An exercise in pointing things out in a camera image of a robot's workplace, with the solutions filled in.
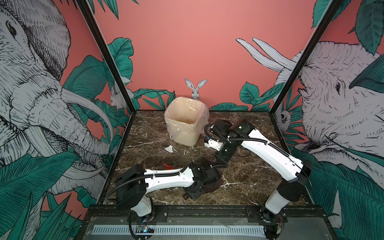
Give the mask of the white paper scrap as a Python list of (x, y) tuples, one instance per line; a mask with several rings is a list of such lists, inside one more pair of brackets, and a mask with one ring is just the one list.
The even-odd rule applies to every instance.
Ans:
[(173, 153), (174, 152), (174, 147), (172, 145), (169, 145), (168, 147), (164, 148), (165, 151), (168, 153)]

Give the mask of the red paper scrap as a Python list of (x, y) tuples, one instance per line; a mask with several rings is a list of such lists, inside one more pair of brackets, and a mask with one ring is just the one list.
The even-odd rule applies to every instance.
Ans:
[(173, 170), (174, 169), (173, 166), (169, 166), (169, 165), (167, 165), (165, 163), (163, 164), (163, 166), (165, 167), (166, 170)]

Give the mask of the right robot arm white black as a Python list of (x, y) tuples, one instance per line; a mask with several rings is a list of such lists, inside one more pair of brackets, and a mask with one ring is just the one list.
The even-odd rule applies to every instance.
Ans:
[(220, 165), (228, 163), (241, 146), (264, 160), (283, 178), (262, 207), (264, 214), (275, 217), (288, 203), (300, 199), (312, 172), (310, 161), (288, 154), (244, 119), (233, 124), (217, 120), (212, 125), (205, 125), (204, 133), (208, 146), (216, 150), (215, 158)]

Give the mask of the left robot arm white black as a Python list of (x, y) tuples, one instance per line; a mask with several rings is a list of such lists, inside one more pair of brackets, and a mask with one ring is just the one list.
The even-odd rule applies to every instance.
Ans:
[(106, 194), (104, 201), (115, 203), (118, 210), (133, 211), (145, 223), (156, 215), (154, 202), (147, 194), (183, 188), (185, 199), (197, 200), (223, 184), (220, 168), (220, 165), (213, 165), (207, 159), (202, 159), (200, 163), (191, 161), (183, 168), (172, 170), (150, 170), (137, 164), (116, 180), (115, 187)]

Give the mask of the dark brown dustpan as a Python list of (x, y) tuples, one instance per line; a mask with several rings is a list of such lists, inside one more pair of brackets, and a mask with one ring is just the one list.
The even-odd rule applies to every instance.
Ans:
[(215, 163), (207, 158), (201, 158), (200, 164), (204, 173), (202, 189), (205, 193), (214, 192), (223, 184), (222, 171)]

